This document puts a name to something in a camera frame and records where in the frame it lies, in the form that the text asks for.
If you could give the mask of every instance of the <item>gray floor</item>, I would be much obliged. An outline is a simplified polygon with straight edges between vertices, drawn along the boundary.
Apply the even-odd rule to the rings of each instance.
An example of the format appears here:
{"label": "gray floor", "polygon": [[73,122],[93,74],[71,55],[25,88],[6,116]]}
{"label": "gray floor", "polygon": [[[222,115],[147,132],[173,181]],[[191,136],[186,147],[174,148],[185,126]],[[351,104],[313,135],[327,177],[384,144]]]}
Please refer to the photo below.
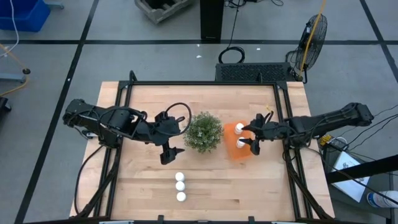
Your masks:
{"label": "gray floor", "polygon": [[[64,10],[53,9],[43,29],[22,40],[78,40],[93,0],[63,1]],[[248,3],[239,10],[234,39],[298,40],[303,26],[319,10],[321,1],[284,0],[277,7],[265,0]],[[398,2],[367,1],[384,39],[398,40]],[[357,0],[334,0],[326,4],[327,40],[377,40]],[[229,39],[234,10],[224,10],[223,39]],[[0,30],[1,40],[14,39],[13,31]],[[88,40],[187,40],[200,38],[199,7],[195,4],[158,26],[153,25],[132,0],[99,0]],[[245,49],[245,62],[281,62],[295,45],[239,45]],[[84,45],[66,103],[83,98],[96,103],[101,82],[127,79],[134,70],[139,80],[214,80],[218,54],[225,45]],[[398,59],[398,46],[389,45]],[[27,86],[7,95],[13,109],[0,125],[0,217],[12,223],[43,145],[76,45],[21,44],[14,53],[32,73]],[[239,55],[228,53],[225,62]],[[19,73],[15,62],[0,58],[0,72]],[[306,92],[312,114],[341,108],[349,102],[367,104],[373,113],[397,104],[398,88],[380,45],[325,45],[309,71]],[[0,82],[0,92],[17,83]],[[381,114],[382,120],[397,110]],[[355,151],[375,159],[396,154],[392,121],[379,134]],[[332,132],[336,135],[344,130]],[[353,139],[360,128],[344,135]],[[61,120],[50,145],[25,222],[67,218],[85,140]],[[382,223],[383,219],[333,202],[342,220]]]}

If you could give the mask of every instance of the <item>blue bin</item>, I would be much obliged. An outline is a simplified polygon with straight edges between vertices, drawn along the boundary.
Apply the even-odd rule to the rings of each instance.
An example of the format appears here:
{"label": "blue bin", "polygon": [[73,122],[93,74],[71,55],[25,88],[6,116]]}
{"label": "blue bin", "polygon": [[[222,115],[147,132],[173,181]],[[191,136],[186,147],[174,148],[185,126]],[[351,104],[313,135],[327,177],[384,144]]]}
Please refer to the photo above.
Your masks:
{"label": "blue bin", "polygon": [[[39,31],[50,14],[43,0],[12,0],[18,31]],[[0,0],[0,29],[14,30],[10,0]]]}

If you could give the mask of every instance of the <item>orange container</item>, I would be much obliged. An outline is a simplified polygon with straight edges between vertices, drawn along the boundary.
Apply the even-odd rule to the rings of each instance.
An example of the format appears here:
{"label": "orange container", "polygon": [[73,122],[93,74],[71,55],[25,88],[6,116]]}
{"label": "orange container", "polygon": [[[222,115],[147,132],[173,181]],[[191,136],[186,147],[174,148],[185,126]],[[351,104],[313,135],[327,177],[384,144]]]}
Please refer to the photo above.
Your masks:
{"label": "orange container", "polygon": [[243,131],[241,134],[235,134],[235,126],[238,123],[242,123],[244,126],[248,125],[245,121],[237,121],[224,125],[224,141],[229,154],[229,157],[232,160],[241,160],[247,159],[252,156],[250,151],[250,145],[245,144],[242,148],[236,147],[236,141],[240,138],[250,138],[250,131]]}

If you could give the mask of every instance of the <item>electric fan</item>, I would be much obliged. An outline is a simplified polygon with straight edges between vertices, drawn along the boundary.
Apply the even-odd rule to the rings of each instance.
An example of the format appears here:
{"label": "electric fan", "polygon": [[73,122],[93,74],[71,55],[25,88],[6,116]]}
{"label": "electric fan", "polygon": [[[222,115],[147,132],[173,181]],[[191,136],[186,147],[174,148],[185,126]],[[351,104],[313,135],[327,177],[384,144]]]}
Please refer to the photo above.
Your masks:
{"label": "electric fan", "polygon": [[[304,83],[308,81],[307,70],[317,61],[319,53],[321,52],[328,27],[328,21],[324,15],[320,14],[318,21],[317,18],[318,15],[315,15],[306,23],[298,47],[295,50],[287,52],[285,57],[285,61],[287,62],[291,54],[290,62],[294,63],[294,66],[289,69],[289,72],[297,81],[303,81],[301,73],[304,71]],[[295,62],[292,61],[294,55],[296,56]]]}

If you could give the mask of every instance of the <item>wooden table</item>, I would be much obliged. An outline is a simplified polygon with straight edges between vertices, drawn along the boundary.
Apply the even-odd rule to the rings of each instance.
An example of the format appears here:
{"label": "wooden table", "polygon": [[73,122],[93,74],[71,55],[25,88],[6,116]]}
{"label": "wooden table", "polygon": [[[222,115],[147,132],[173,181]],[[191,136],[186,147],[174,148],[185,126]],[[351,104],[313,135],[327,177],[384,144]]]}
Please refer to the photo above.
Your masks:
{"label": "wooden table", "polygon": [[[117,82],[103,82],[97,105],[114,105]],[[302,83],[288,83],[294,116],[310,115]],[[283,95],[280,91],[284,117]],[[145,110],[148,121],[175,102],[185,102],[193,114],[209,111],[223,123],[250,121],[256,113],[276,111],[274,92],[268,86],[133,86],[130,107]],[[188,117],[182,106],[170,114]],[[275,113],[273,121],[278,121]],[[160,164],[161,147],[125,139],[119,166],[112,219],[156,220],[247,220],[294,221],[288,175],[282,159],[280,141],[261,142],[261,153],[241,162],[232,162],[223,142],[211,154],[199,154],[186,148],[183,137],[170,139],[170,146],[185,148],[175,161]],[[98,140],[88,141],[85,158],[98,147]],[[78,192],[80,209],[89,201],[100,179],[104,150],[90,160],[81,174]],[[333,207],[319,155],[302,150],[308,189],[325,211],[334,216]],[[187,200],[176,199],[175,173],[186,176]],[[305,216],[302,195],[298,190],[301,216]]]}

